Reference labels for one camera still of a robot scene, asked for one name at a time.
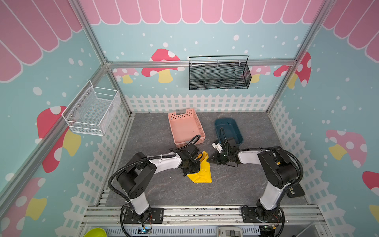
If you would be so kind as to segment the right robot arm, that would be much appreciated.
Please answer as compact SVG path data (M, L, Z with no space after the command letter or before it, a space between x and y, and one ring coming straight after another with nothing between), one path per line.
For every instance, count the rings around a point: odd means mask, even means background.
M280 146L240 149L234 138L226 136L223 127L220 127L218 136L219 143L212 144L217 151L208 159L209 163L231 167L240 164L261 165L267 179L267 186L256 207L241 208L245 223L269 222L281 214L280 203L285 195L288 198L305 195L300 185L304 169L292 153Z

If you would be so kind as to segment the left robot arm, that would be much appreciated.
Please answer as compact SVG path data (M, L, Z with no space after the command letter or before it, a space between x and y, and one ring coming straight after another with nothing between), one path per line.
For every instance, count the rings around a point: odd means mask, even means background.
M147 201L145 190L153 176L169 169L181 169L183 175L200 172L199 148L195 145L200 135L193 137L181 148L170 149L168 154L146 156L140 152L113 173L108 179L108 188L127 202L123 208L132 215L132 219L144 225L152 220L153 211Z

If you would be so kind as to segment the yellow paper napkin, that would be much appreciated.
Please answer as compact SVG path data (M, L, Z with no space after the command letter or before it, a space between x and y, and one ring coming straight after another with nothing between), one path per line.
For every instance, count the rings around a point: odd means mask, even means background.
M212 183L211 167L207 161L209 154L203 151L202 157L199 155L198 158L200 158L200 171L195 174L188 174L187 177L194 183Z

